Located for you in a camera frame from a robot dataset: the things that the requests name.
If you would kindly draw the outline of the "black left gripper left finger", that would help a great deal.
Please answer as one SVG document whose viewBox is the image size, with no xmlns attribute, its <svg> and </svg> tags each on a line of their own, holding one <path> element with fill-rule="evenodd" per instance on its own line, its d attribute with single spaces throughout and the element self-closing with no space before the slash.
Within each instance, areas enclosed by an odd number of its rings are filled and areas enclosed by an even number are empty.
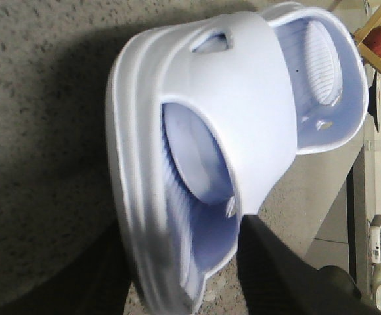
<svg viewBox="0 0 381 315">
<path fill-rule="evenodd" d="M 122 314 L 131 274 L 117 223 L 112 223 L 67 267 L 66 314 Z"/>
</svg>

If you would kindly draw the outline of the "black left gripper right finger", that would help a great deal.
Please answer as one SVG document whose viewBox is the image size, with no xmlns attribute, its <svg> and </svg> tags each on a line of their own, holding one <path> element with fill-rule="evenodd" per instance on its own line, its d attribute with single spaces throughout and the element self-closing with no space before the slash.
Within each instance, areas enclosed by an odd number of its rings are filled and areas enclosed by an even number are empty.
<svg viewBox="0 0 381 315">
<path fill-rule="evenodd" d="M 256 215 L 244 215 L 238 278 L 250 314 L 379 314 L 342 268 L 313 268 Z"/>
</svg>

